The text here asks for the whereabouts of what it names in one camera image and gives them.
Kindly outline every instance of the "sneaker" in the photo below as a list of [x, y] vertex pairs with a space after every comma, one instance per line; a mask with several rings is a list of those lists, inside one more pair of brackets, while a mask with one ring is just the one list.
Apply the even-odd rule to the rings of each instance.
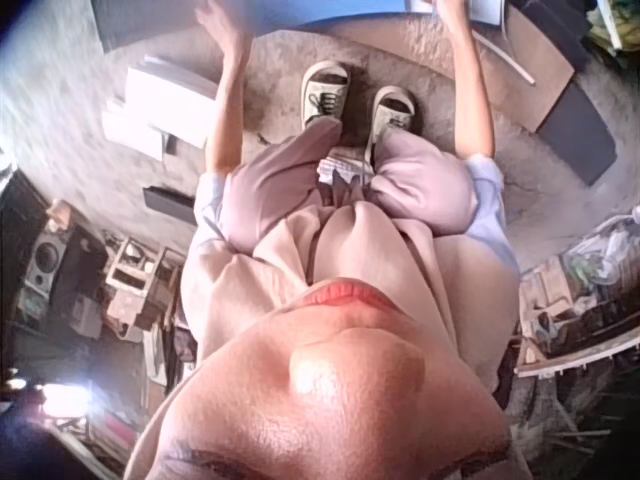
[[375, 146], [386, 128], [400, 128], [409, 131], [415, 116], [416, 106], [409, 92], [400, 87], [380, 89], [373, 101], [373, 120], [369, 143], [364, 152], [365, 161], [371, 164]]
[[342, 117], [351, 75], [338, 62], [320, 62], [311, 67], [302, 81], [302, 128], [318, 118]]

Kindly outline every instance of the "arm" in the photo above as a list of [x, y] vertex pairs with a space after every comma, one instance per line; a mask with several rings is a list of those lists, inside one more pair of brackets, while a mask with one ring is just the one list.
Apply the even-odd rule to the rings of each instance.
[[224, 54], [205, 156], [207, 173], [227, 175], [242, 160], [243, 83], [252, 38], [231, 19], [219, 0], [209, 0], [204, 8], [196, 11], [196, 17]]
[[449, 31], [456, 77], [456, 153], [462, 159], [475, 154], [493, 158], [495, 139], [487, 89], [466, 0], [439, 0], [438, 12]]

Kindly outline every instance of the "cluttered items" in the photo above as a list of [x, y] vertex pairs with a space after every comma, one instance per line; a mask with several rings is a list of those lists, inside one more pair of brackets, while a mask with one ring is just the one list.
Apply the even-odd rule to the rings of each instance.
[[520, 377], [542, 378], [640, 346], [640, 209], [615, 216], [520, 286]]

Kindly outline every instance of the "lips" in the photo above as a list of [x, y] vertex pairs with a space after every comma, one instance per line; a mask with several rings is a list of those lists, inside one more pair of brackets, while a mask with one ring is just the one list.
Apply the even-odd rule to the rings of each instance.
[[336, 279], [302, 299], [305, 306], [326, 305], [338, 307], [360, 301], [379, 310], [400, 309], [380, 290], [371, 285], [353, 279]]

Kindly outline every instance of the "sleeve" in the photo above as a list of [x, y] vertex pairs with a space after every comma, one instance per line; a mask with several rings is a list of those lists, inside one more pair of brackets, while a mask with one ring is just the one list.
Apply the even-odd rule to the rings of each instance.
[[225, 175], [205, 173], [200, 177], [194, 205], [198, 229], [191, 242], [192, 250], [213, 240], [224, 241], [218, 222], [225, 182]]
[[507, 240], [502, 191], [504, 177], [495, 162], [483, 155], [467, 160], [467, 169], [478, 197], [478, 211], [467, 235], [484, 244], [516, 272], [520, 267]]

